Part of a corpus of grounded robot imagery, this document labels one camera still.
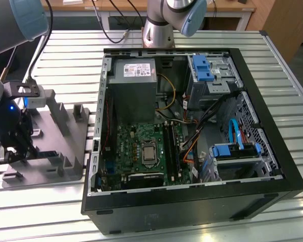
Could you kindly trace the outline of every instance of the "blue plastic latch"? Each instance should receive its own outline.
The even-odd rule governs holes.
[[[193,55],[194,69],[199,82],[212,82],[214,75],[211,73],[210,63],[205,55]]]
[[[212,148],[212,152],[213,152],[213,156],[214,157],[218,157],[219,156],[218,148],[216,146]]]
[[[230,150],[228,145],[217,145],[216,146],[220,156],[230,156]]]
[[[257,151],[257,154],[260,155],[262,153],[262,147],[259,143],[255,143],[255,148]]]

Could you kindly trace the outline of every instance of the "white sticker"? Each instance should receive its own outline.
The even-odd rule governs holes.
[[[195,169],[195,167],[193,167],[192,173],[196,178],[198,177],[198,171]]]
[[[202,151],[200,155],[200,159],[203,159],[206,155],[207,155],[206,152]]]
[[[150,77],[150,64],[125,64],[123,67],[124,77]]]
[[[220,74],[219,69],[211,69],[211,71],[213,74]]]
[[[187,110],[187,101],[186,100],[183,101],[183,109]]]

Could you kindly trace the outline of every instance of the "motherboard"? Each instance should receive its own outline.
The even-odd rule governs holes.
[[[116,190],[189,184],[189,166],[180,163],[182,142],[180,123],[118,126],[116,159],[106,161],[108,186]]]

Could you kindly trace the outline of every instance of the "white label on case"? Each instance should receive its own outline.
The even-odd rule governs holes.
[[[195,167],[193,167],[192,173],[196,178],[198,177],[198,171],[195,169]]]
[[[183,101],[183,108],[184,108],[185,110],[187,110],[187,101],[186,101],[186,100]]]
[[[123,66],[124,77],[150,77],[150,64],[125,64]]]

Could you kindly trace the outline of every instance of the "white table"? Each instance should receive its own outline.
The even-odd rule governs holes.
[[[121,38],[122,31],[109,31]],[[269,38],[258,32],[174,34],[176,47],[237,47],[303,177],[303,90]],[[91,111],[86,151],[92,148],[103,48],[141,47],[140,31],[113,45],[100,31],[54,31],[34,68],[38,84],[54,89],[66,108],[84,103]],[[303,241],[303,193],[281,201],[251,220],[102,235],[80,213],[84,177],[70,183],[2,189],[0,166],[0,240],[22,241]]]

